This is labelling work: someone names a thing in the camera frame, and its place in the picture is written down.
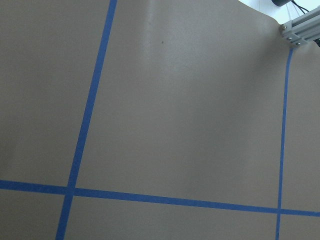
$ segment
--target metal frame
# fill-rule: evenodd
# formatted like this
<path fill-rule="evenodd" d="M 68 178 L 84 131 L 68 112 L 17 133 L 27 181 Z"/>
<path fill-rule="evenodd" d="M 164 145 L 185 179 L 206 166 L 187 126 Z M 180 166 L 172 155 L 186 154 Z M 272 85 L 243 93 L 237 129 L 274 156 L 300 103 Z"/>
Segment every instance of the metal frame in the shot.
<path fill-rule="evenodd" d="M 320 6 L 290 20 L 280 28 L 282 36 L 299 47 L 320 38 Z"/>

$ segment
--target blue painter's tape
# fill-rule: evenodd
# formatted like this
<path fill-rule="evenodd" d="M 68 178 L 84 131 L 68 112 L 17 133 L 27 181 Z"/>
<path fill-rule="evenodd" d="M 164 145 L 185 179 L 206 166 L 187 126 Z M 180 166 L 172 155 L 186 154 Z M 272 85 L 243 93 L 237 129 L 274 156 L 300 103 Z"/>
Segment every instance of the blue painter's tape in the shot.
<path fill-rule="evenodd" d="M 286 141 L 286 120 L 287 120 L 287 101 L 288 101 L 288 84 L 291 59 L 294 49 L 291 48 L 286 62 L 285 79 L 284 79 L 284 96 L 283 96 L 283 113 L 282 113 L 282 131 L 281 131 L 281 149 L 280 149 L 280 168 L 279 168 L 279 186 L 278 186 L 278 213 L 276 215 L 275 240 L 279 240 L 281 206 L 282 206 L 282 186 L 284 175 L 284 159 L 285 159 L 285 141 Z"/>
<path fill-rule="evenodd" d="M 319 211 L 301 211 L 301 210 L 290 210 L 290 209 L 281 209 L 281 214 L 285 215 L 295 215 L 295 216 L 308 216 L 308 217 L 320 217 Z"/>
<path fill-rule="evenodd" d="M 110 0 L 108 12 L 106 15 L 105 24 L 102 32 L 102 38 L 101 38 L 101 42 L 98 50 L 98 55 L 95 62 L 89 94 L 88 94 L 88 98 L 86 101 L 85 110 L 82 118 L 80 133 L 79 133 L 78 141 L 75 147 L 73 162 L 72 162 L 69 180 L 68 180 L 67 194 L 64 197 L 59 225 L 58 225 L 58 229 L 55 236 L 56 240 L 63 240 L 65 237 L 71 204 L 73 200 L 73 194 L 74 194 L 74 190 L 77 183 L 80 164 L 81 164 L 85 143 L 87 139 L 87 134 L 89 130 L 90 120 L 91 120 L 92 112 L 94 109 L 100 76 L 101 76 L 102 68 L 104 65 L 107 46 L 109 42 L 112 22 L 115 15 L 116 5 L 117 5 L 117 0 Z"/>
<path fill-rule="evenodd" d="M 65 186 L 42 185 L 6 180 L 0 180 L 0 189 L 59 195 L 65 195 L 67 193 L 67 188 Z"/>
<path fill-rule="evenodd" d="M 125 200 L 125 201 L 134 201 L 134 202 L 169 204 L 169 205 L 210 208 L 210 209 L 236 210 L 236 211 L 255 212 L 255 213 L 276 214 L 278 212 L 277 208 L 271 208 L 271 207 L 238 205 L 238 204 L 230 204 L 230 203 L 222 203 L 222 202 L 191 200 L 191 199 L 173 198 L 173 197 L 165 197 L 165 196 L 152 196 L 152 195 L 115 192 L 115 191 L 92 190 L 92 189 L 84 189 L 84 188 L 76 188 L 74 190 L 74 195 L 78 197 L 115 199 L 115 200 Z"/>

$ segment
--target black cable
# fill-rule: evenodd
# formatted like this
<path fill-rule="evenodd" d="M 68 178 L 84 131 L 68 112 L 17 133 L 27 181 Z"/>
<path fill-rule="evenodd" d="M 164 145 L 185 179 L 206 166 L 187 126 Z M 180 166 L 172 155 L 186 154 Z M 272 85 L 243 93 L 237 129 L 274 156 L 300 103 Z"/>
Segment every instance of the black cable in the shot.
<path fill-rule="evenodd" d="M 318 46 L 320 47 L 320 38 L 314 40 L 316 44 L 318 44 Z"/>
<path fill-rule="evenodd" d="M 296 6 L 303 12 L 303 14 L 305 14 L 304 10 L 306 10 L 307 12 L 309 12 L 308 9 L 306 9 L 306 8 L 298 5 L 298 4 L 295 2 L 295 0 L 292 0 L 291 2 L 292 2 L 294 5 L 296 5 Z"/>

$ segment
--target wire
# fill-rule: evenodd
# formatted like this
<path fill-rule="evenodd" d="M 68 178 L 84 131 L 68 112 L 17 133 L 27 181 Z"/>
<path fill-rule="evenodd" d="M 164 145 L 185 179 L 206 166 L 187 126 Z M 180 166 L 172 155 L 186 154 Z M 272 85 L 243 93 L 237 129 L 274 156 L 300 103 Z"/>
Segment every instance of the wire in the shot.
<path fill-rule="evenodd" d="M 292 2 L 294 5 L 296 5 L 296 6 L 301 10 L 301 12 L 303 12 L 303 14 L 305 14 L 305 11 L 309 12 L 308 9 L 306 9 L 306 8 L 298 5 L 294 0 L 292 0 L 291 2 Z"/>
<path fill-rule="evenodd" d="M 314 40 L 316 44 L 318 44 L 318 46 L 320 47 L 320 38 Z"/>
<path fill-rule="evenodd" d="M 297 6 L 296 5 L 293 5 L 294 7 L 294 10 L 296 11 L 296 14 L 298 14 L 298 16 L 300 17 L 300 12 L 297 10 Z"/>

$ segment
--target blue tape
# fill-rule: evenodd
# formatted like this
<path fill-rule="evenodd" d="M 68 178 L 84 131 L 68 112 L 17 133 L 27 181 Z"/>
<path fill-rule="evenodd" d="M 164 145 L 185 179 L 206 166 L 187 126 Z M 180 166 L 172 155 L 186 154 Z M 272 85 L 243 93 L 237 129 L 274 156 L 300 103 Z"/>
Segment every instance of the blue tape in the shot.
<path fill-rule="evenodd" d="M 74 194 L 74 190 L 77 183 L 80 164 L 81 164 L 85 143 L 87 139 L 87 134 L 89 130 L 90 120 L 91 120 L 92 112 L 95 105 L 96 95 L 98 91 L 102 68 L 104 65 L 104 60 L 105 60 L 107 46 L 109 42 L 111 27 L 112 27 L 114 15 L 115 15 L 116 5 L 117 5 L 117 0 L 110 0 L 108 12 L 106 15 L 105 24 L 102 32 L 102 38 L 101 38 L 101 42 L 98 50 L 98 55 L 95 62 L 90 90 L 89 90 L 88 98 L 85 105 L 80 133 L 78 136 L 78 141 L 76 144 L 73 162 L 70 170 L 70 175 L 69 175 L 69 180 L 67 185 L 67 194 L 64 197 L 59 225 L 58 225 L 58 229 L 55 236 L 56 240 L 63 240 L 65 237 L 71 204 L 73 200 L 73 194 Z"/>
<path fill-rule="evenodd" d="M 302 210 L 281 209 L 280 213 L 285 214 L 285 215 L 320 217 L 319 211 L 302 211 Z"/>
<path fill-rule="evenodd" d="M 270 207 L 238 205 L 238 204 L 230 204 L 230 203 L 222 203 L 222 202 L 191 200 L 191 199 L 173 198 L 173 197 L 165 197 L 165 196 L 152 196 L 152 195 L 115 192 L 115 191 L 92 190 L 92 189 L 84 189 L 84 188 L 76 188 L 74 191 L 74 195 L 78 197 L 125 200 L 125 201 L 134 201 L 134 202 L 179 205 L 179 206 L 210 208 L 210 209 L 236 210 L 236 211 L 255 212 L 255 213 L 276 214 L 278 212 L 277 208 L 270 208 Z"/>
<path fill-rule="evenodd" d="M 65 186 L 43 185 L 43 184 L 26 183 L 26 182 L 19 182 L 19 181 L 0 180 L 0 189 L 24 191 L 24 192 L 32 192 L 32 193 L 66 195 L 67 198 L 73 197 L 72 194 L 68 194 L 68 189 Z M 124 200 L 124 201 L 133 201 L 133 202 L 156 203 L 156 204 L 169 204 L 169 205 L 210 208 L 210 209 L 235 210 L 235 211 L 255 212 L 255 213 L 277 214 L 279 212 L 277 208 L 272 208 L 272 207 L 239 205 L 239 204 L 231 204 L 231 203 L 223 203 L 223 202 L 201 201 L 201 200 L 192 200 L 192 199 L 184 199 L 184 198 L 143 195 L 143 194 L 134 194 L 134 193 L 125 193 L 125 192 L 115 192 L 115 191 L 103 191 L 103 190 L 94 190 L 94 189 L 85 189 L 85 188 L 75 188 L 74 196 L 87 197 L 87 198 Z M 63 214 L 66 214 L 68 211 L 62 210 L 61 212 Z M 280 213 L 284 215 L 320 217 L 320 212 L 317 212 L 317 211 L 281 209 Z"/>
<path fill-rule="evenodd" d="M 0 189 L 59 195 L 65 195 L 67 193 L 67 188 L 65 186 L 42 185 L 6 180 L 0 180 Z"/>
<path fill-rule="evenodd" d="M 287 120 L 287 101 L 288 101 L 288 84 L 291 59 L 294 49 L 291 48 L 286 62 L 285 79 L 284 79 L 284 96 L 283 96 L 283 113 L 282 113 L 282 130 L 281 130 L 281 150 L 280 150 L 280 168 L 279 168 L 279 188 L 278 188 L 278 213 L 276 215 L 275 240 L 279 240 L 281 207 L 282 207 L 282 186 L 284 175 L 284 159 L 285 159 L 285 141 L 286 141 L 286 120 Z"/>

